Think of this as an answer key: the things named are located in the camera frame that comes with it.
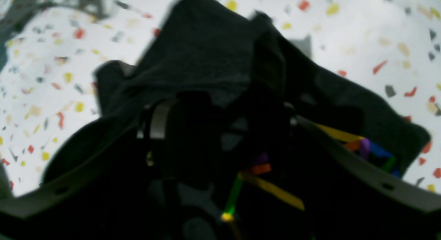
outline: dark garment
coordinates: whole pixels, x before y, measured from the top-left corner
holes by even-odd
[[[244,168],[251,163],[247,158],[268,151],[274,167],[274,174],[268,180],[292,193],[302,185],[282,179],[286,163],[275,160],[282,155],[274,154],[275,149],[288,145],[275,135],[283,132],[285,116],[280,112],[284,101],[291,103],[296,113],[318,124],[364,136],[384,147],[396,155],[402,173],[430,139],[424,129],[403,120],[378,95],[314,64],[282,37],[265,14],[257,13],[247,20],[214,0],[181,0],[132,72],[126,72],[117,62],[109,62],[96,71],[96,78],[102,116],[66,142],[47,169],[44,182],[56,179],[109,145],[118,144],[115,141],[123,134],[136,132],[145,105],[176,98],[185,91],[207,92],[212,103],[233,119],[231,123],[246,119],[238,127],[248,129],[254,138],[243,143],[237,143],[233,137],[224,139],[227,147],[222,147],[223,150],[237,150],[222,160],[225,167]],[[129,154],[121,158],[131,161]],[[290,157],[296,158],[308,158],[308,153],[302,151]],[[190,192],[187,187],[177,185],[181,202],[186,201],[183,203],[187,206],[200,204],[205,223],[217,226],[219,231],[222,226],[213,213],[225,206],[238,171],[234,168],[226,169],[222,177],[212,181],[213,202],[192,199],[197,191]],[[310,237],[303,212],[249,185],[244,187],[243,194],[246,200],[238,202],[241,207],[238,214],[244,221],[254,223],[243,226],[251,239]],[[214,239],[211,236],[219,239],[225,234],[223,231],[213,232],[201,226],[205,223],[198,223],[200,216],[196,215],[200,215],[200,210],[186,207],[181,211],[188,217],[183,235],[191,235],[187,237],[189,240]],[[277,217],[282,217],[281,221],[271,220]],[[253,232],[255,227],[268,227],[268,230]]]

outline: hole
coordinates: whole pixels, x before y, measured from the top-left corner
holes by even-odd
[[[383,184],[381,184],[381,185],[383,186],[383,188],[385,188],[385,189],[387,189],[387,190],[390,190],[390,191],[394,191],[394,190],[395,190],[395,187],[392,186],[392,185],[390,185],[390,184],[383,183]]]
[[[62,195],[63,193],[66,193],[69,190],[68,187],[61,187],[55,190],[56,195]]]

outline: black cloth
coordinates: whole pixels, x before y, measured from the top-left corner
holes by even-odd
[[[277,122],[277,110],[284,101],[291,103],[299,115],[318,124],[364,136],[384,147],[396,155],[402,173],[430,140],[423,128],[405,121],[375,93],[306,58],[283,38],[267,15],[257,12],[252,20],[248,20],[214,0],[181,0],[134,70],[127,73],[114,61],[100,67],[95,75],[102,115],[62,146],[48,167],[44,182],[56,179],[98,151],[117,144],[118,137],[138,127],[145,105],[175,98],[185,91],[207,92],[214,105],[229,110],[229,115],[236,116],[236,119],[246,115],[248,122],[240,124],[248,124],[246,128],[257,132],[260,138],[246,145],[237,144],[236,148],[242,152],[257,149],[249,153],[251,156],[280,145],[274,140],[278,138],[269,134],[277,132],[272,126],[279,130],[282,126]],[[307,158],[306,153],[302,155],[292,158]],[[130,155],[124,158],[130,161]],[[283,162],[274,163],[276,170],[277,165],[282,166]],[[213,181],[217,210],[225,206],[233,170],[227,171],[225,176],[229,179]],[[292,183],[280,180],[280,177],[274,178],[274,182],[295,193]],[[248,191],[245,197],[249,200],[258,193],[252,187],[245,190]],[[259,215],[258,201],[271,204],[271,209],[262,209],[264,215],[275,217],[276,211],[286,214],[284,223],[287,227],[277,232],[280,238],[290,238],[284,234],[290,234],[291,238],[310,237],[306,222],[301,220],[302,213],[276,202],[271,196],[260,195],[259,198],[252,205],[242,205],[244,218],[262,227],[270,224],[271,229],[275,229],[275,221],[259,223],[255,219]],[[289,224],[298,225],[299,230],[293,231]],[[274,236],[274,232],[251,234],[252,239]],[[189,239],[210,238],[200,235]]]

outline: black fabric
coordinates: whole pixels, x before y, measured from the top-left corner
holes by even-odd
[[[212,103],[225,110],[227,122],[244,116],[249,124],[248,137],[228,153],[232,168],[212,181],[215,189],[211,199],[220,209],[225,206],[235,171],[250,165],[243,155],[252,157],[268,151],[274,166],[268,179],[292,193],[302,188],[293,182],[299,177],[287,179],[285,174],[287,162],[282,157],[288,143],[283,141],[289,132],[283,130],[287,123],[287,115],[281,110],[283,101],[290,102],[300,115],[316,123],[362,135],[384,147],[396,155],[402,173],[429,141],[424,129],[404,121],[379,96],[306,58],[280,35],[265,14],[257,13],[249,21],[214,0],[178,2],[161,34],[131,74],[126,75],[121,66],[109,62],[95,75],[101,118],[79,130],[60,149],[44,175],[44,182],[72,170],[107,146],[117,145],[116,140],[123,133],[135,132],[145,105],[175,98],[184,91],[207,92]],[[305,95],[312,100],[302,100]],[[135,134],[130,137],[135,141]],[[289,164],[295,165],[294,160],[307,157],[306,151],[294,154]],[[131,162],[135,157],[123,158]],[[238,206],[238,215],[244,219],[243,227],[248,229],[250,239],[271,239],[281,222],[285,222],[286,228],[278,231],[280,238],[310,237],[307,221],[303,220],[307,215],[262,191],[248,187],[244,190],[247,200],[255,200],[242,200]],[[259,210],[261,204],[271,206]],[[190,220],[197,218],[197,211],[183,208],[181,213]],[[285,221],[263,221],[258,217],[261,213],[262,217],[272,218],[277,212],[285,213]],[[208,224],[221,227],[216,219]],[[290,229],[289,225],[298,227]],[[267,232],[252,232],[255,227],[267,227]],[[218,239],[225,234],[214,232]]]

